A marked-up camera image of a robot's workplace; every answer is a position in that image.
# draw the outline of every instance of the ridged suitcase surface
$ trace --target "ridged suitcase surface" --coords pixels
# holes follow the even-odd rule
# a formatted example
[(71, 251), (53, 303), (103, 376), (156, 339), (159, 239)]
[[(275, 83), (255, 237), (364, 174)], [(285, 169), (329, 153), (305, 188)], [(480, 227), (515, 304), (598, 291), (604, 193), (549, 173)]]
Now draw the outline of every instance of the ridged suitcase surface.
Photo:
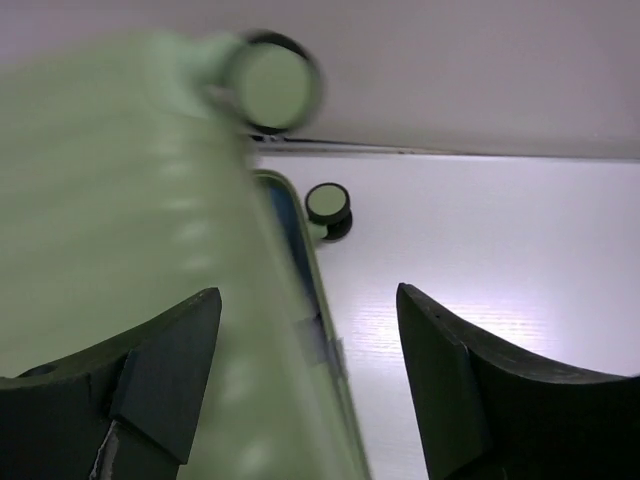
[(192, 48), (124, 37), (0, 77), (0, 375), (219, 287), (179, 478), (368, 478), (329, 369), (300, 341), (312, 310), (248, 143), (188, 81)]

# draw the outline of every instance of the white floor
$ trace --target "white floor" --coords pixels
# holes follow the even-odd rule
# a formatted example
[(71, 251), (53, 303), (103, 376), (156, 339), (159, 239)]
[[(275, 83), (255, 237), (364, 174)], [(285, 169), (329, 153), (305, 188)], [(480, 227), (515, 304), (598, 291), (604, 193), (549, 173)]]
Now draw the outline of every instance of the white floor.
[(376, 480), (427, 478), (395, 314), (399, 282), (548, 357), (640, 372), (640, 164), (266, 157), (301, 196), (335, 181), (353, 230), (319, 258)]

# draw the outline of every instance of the caster wheel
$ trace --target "caster wheel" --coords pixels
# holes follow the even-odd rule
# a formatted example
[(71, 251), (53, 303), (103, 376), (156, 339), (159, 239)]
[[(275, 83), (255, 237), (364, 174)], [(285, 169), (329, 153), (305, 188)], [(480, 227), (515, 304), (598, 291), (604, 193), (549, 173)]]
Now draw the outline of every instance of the caster wheel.
[(224, 83), (238, 113), (258, 133), (277, 136), (304, 126), (322, 98), (320, 70), (311, 55), (284, 35), (252, 32), (229, 60)]
[(336, 241), (347, 235), (353, 225), (349, 192), (337, 183), (321, 183), (313, 187), (304, 200), (309, 221), (325, 226), (323, 240)]

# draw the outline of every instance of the light green suitcase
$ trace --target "light green suitcase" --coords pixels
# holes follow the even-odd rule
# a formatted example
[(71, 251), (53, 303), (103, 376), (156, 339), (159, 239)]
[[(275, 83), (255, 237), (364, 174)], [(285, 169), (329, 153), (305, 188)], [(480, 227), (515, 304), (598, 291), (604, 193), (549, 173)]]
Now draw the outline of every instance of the light green suitcase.
[[(335, 353), (304, 213), (286, 179), (253, 171), (244, 130), (247, 118), (276, 127), (302, 118), (276, 100), (315, 91), (285, 88), (254, 110), (228, 107), (208, 87), (229, 81), (225, 69), (244, 45), (233, 35), (196, 43), (134, 34), (0, 79), (0, 376), (218, 287), (213, 367), (178, 478), (368, 479), (340, 356), (310, 362), (301, 340), (300, 326), (318, 312), (269, 188), (295, 205), (322, 335)], [(277, 90), (284, 80), (275, 82)], [(254, 100), (266, 88), (238, 85)]]

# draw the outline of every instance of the black clamp jaw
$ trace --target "black clamp jaw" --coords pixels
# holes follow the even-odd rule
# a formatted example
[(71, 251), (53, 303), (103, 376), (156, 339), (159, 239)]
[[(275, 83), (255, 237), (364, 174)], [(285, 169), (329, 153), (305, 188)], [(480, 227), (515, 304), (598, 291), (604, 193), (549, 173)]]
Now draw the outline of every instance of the black clamp jaw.
[(174, 480), (187, 463), (222, 303), (207, 289), (91, 348), (0, 378), (0, 478)]
[(430, 479), (640, 478), (640, 377), (536, 355), (411, 285), (397, 308)]

